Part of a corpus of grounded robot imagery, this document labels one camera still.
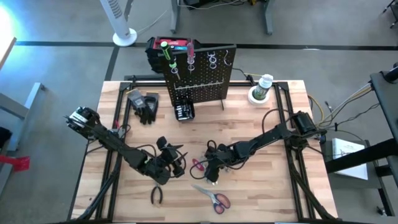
concrete floor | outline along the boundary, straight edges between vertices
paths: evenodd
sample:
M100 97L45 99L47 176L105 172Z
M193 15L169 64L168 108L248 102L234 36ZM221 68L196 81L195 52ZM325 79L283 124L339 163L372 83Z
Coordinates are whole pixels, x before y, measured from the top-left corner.
M122 8L127 0L119 0ZM201 42L234 44L388 45L396 46L398 28L389 29L391 12L381 14L389 0L317 1L278 0L274 7L274 35L264 34L261 5L223 6L212 10L182 9L176 36ZM128 23L140 30L169 8L164 0L135 0ZM97 0L0 0L9 14L18 40L109 42L112 28ZM138 41L169 32L170 14L140 34ZM34 82L47 90L40 94L21 142L18 156L30 156L30 169L12 174L0 196L0 223L60 222L67 214L75 190L86 142L65 126L63 115L78 106L96 108L113 47L16 46L0 71L1 92L24 102ZM338 105L369 81L369 74L388 70L398 51L256 50L238 49L234 67L250 73L270 73L278 80L305 80L307 91L319 102ZM153 73L144 49L120 49L112 80L125 75ZM233 80L243 76L234 71ZM364 111L376 102L374 94L347 106L337 120ZM315 110L315 119L319 113ZM13 129L15 120L0 111L0 125ZM341 126L372 144L391 137L381 109ZM345 134L331 135L354 140ZM398 212L398 190L385 178ZM397 223L380 217L377 190L333 189L339 217L372 223Z

pliers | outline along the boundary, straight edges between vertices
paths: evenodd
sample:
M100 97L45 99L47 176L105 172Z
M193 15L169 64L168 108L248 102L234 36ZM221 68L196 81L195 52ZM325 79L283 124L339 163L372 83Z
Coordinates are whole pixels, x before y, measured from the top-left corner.
M155 200L154 200L154 196L155 196L155 191L156 189L159 189L159 193L160 193L160 198L159 198L159 204L162 203L163 201L163 191L162 189L159 187L158 183L155 183L155 187L152 189L152 192L150 193L150 202L152 204L155 204Z

black metal frame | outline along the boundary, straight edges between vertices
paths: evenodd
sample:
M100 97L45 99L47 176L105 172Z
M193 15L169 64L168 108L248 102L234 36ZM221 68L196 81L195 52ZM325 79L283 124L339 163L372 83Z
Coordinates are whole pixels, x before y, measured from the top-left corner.
M131 88L138 87L138 86L148 86L148 87L149 86L164 86L164 87L166 87L164 82L156 82L157 80L162 80L161 75L158 75L158 76L150 75L150 76L139 76L139 77L126 76L125 80L132 81L132 82L131 83L121 83L121 86L119 89L118 101L117 101L116 110L115 110L115 115L114 115L115 120L118 120L118 118L119 118L121 103L123 100L123 92L126 89L126 85L130 85ZM154 82L136 82L136 81L148 81L148 80L151 80ZM229 85L230 86L251 86L251 83L250 82L234 82L234 83L230 83ZM289 86L288 86L287 82L275 82L275 83L273 83L272 86L275 89L275 96L276 96L276 100L277 100L279 116L280 116L280 120L282 122L282 121L285 121L285 114L284 114L285 109L283 107L282 97L280 94L281 90L283 90L285 93L286 103L287 103L287 111L289 112L289 116L293 114L293 106L292 106L292 101L290 98ZM130 111L130 104L129 104L129 101L127 100L123 124L128 124L129 111ZM297 212L298 222L299 223L350 223L350 222L343 222L340 220L317 220L315 217L315 211L313 209L313 205L310 203L310 200L307 197L307 195L305 195L305 199L306 199L306 203L307 203L309 218L303 217L303 208L302 208L302 205L300 202L299 188L297 186L298 183L293 178L292 171L290 169L291 166L294 166L294 163L293 163L294 158L292 155L292 150L289 148L289 144L290 144L289 141L285 141L285 150L286 150L286 156L287 156L287 160L288 160L287 165L289 166L290 179L291 179L291 184L292 184L292 191L293 191L293 196L294 196L294 201L295 201L295 208L296 208L296 212ZM110 169L110 165L111 165L111 161L112 161L112 154L113 154L112 152L108 151L106 161L105 161L103 180L106 180L108 178L109 169ZM121 163L121 159L122 159L122 157L120 155L118 155L118 158L116 159L116 164ZM298 160L298 164L300 167L300 175L302 177L302 180L308 186L307 173L305 170L304 159L303 159L303 155L301 152L296 152L296 159ZM81 172L83 170L83 165L84 165L84 160L83 160L83 163L81 166L80 176L81 176ZM115 167L118 168L118 174L113 182L107 218L102 218L103 202L101 202L101 205L98 206L95 219L94 220L84 220L84 221L86 221L86 222L92 222L92 221L102 222L102 221L106 220L107 222L112 222L113 214L114 214L114 206L115 206L115 202L116 202L117 189L118 189L119 173L120 173L120 166L115 166ZM79 182L80 182L80 178L76 184L75 197L76 197L76 193L78 190ZM69 222L73 222L73 223L82 223L83 220L70 220L74 203L75 203L75 198L73 199L71 207L70 207L68 220L69 220Z

wooden tabletop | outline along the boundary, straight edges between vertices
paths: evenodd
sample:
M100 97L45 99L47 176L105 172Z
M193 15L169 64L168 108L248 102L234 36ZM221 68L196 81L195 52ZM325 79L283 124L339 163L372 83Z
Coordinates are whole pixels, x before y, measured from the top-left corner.
M287 81L294 111L310 111L304 82ZM101 122L110 128L116 107L120 82L104 82L98 113ZM193 158L200 158L206 151L206 143L212 139L217 144L231 144L247 141L261 134L261 119L264 114L277 108L275 91L270 90L270 100L256 108L248 102L248 87L230 87L225 110L220 101L195 104L196 117L193 121L179 123L174 116L166 87L141 87L140 92L158 91L160 94L156 122L143 126L131 113L126 143L130 146L154 144L157 138L165 136L171 144L183 144L182 153L188 152L187 167L192 166ZM122 104L121 120L126 97ZM271 113L265 122L265 129L279 124L278 112ZM310 140L310 145L320 149L319 143ZM98 147L97 143L88 150ZM333 195L322 155L304 150L303 156L307 168L310 188L329 213L337 217ZM98 193L101 185L106 150L100 149L88 154L81 174L78 192L72 212L72 218L82 214ZM185 175L170 179L161 186L164 194L161 207L150 203L150 192L154 181L140 175L123 161L118 196L116 199L114 222L293 222L297 221L294 207L290 175L287 167L284 142L277 141L256 152L240 170L220 171L218 185L212 186L204 180L195 180L186 169ZM203 175L199 170L193 174ZM225 194L231 201L231 208L217 215L208 196L194 189L198 184L215 193ZM108 211L109 194L104 204L103 216ZM303 210L306 211L304 194L300 192Z
M0 37L0 69L6 62L8 55L17 39L15 37L4 36Z

red tool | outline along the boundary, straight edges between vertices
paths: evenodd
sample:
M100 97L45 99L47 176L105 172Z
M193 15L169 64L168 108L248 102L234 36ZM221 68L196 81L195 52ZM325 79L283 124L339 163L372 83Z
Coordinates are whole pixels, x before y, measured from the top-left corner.
M14 171L24 171L29 169L30 157L25 156L21 158L12 158L7 156L0 156L0 163L11 164Z
M205 167L197 159L192 159L192 162L198 170L205 171Z

